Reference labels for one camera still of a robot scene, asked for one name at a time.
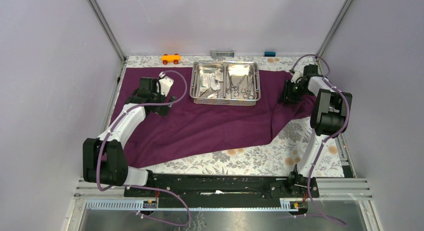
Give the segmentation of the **purple cloth wrap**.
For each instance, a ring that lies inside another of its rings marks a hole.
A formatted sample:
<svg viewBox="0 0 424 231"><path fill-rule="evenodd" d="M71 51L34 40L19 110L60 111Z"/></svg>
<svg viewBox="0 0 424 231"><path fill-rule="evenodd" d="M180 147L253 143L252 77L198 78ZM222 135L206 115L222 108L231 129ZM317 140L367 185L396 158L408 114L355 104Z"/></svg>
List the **purple cloth wrap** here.
<svg viewBox="0 0 424 231"><path fill-rule="evenodd" d="M124 154L131 167L144 168L180 158L216 151L267 145L291 121L309 117L314 96L299 103L279 103L285 71L261 70L259 101L253 106L196 104L185 91L192 70L175 68L170 95L179 97L167 116L150 113L131 134Z"/></svg>

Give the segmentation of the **perforated steel instrument tray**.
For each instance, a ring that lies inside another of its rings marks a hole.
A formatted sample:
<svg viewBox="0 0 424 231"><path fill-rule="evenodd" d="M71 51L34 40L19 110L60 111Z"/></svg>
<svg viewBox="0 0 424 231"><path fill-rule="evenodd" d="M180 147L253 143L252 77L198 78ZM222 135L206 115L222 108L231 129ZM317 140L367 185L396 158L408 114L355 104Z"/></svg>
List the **perforated steel instrument tray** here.
<svg viewBox="0 0 424 231"><path fill-rule="evenodd" d="M200 73L223 72L223 84L219 90L200 91ZM248 75L253 81L254 99L231 98L226 94L229 86L229 75ZM226 106L254 106L261 98L260 74L255 62L242 61L196 61L192 67L189 95L195 104L201 105L226 105Z"/></svg>

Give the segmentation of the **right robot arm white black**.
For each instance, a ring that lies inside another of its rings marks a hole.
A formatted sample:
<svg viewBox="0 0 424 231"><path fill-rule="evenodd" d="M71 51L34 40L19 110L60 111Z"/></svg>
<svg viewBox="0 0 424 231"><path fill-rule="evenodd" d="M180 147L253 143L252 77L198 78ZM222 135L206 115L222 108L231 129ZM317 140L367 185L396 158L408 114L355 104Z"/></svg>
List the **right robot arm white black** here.
<svg viewBox="0 0 424 231"><path fill-rule="evenodd" d="M308 64L302 72L294 72L292 79L285 81L278 102L297 104L305 95L315 96L310 116L312 133L303 157L283 181L283 187L290 197L317 198L316 177L324 147L327 141L346 131L353 96L330 84L318 73L316 64Z"/></svg>

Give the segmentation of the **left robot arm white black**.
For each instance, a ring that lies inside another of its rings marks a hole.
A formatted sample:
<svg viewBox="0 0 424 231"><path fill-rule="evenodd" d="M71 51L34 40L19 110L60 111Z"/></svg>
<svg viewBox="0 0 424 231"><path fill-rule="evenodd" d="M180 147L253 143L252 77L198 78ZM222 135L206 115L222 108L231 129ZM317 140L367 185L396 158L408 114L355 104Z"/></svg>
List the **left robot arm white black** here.
<svg viewBox="0 0 424 231"><path fill-rule="evenodd" d="M165 117L176 100L167 98L174 80L170 77L142 77L139 87L125 101L122 111L109 127L82 145L83 179L88 183L109 186L136 186L144 197L152 195L155 183L149 171L129 166L124 147L136 127L150 113Z"/></svg>

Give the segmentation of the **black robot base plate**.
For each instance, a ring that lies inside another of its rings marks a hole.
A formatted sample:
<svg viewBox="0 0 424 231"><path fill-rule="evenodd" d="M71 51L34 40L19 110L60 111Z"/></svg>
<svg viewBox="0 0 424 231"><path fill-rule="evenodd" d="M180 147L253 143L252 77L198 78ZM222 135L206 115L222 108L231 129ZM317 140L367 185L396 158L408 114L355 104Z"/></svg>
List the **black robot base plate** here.
<svg viewBox="0 0 424 231"><path fill-rule="evenodd" d="M230 202L247 204L259 200L303 201L309 197L292 197L283 182L288 176L230 176L150 173L147 189L130 187L126 198L177 200L182 203Z"/></svg>

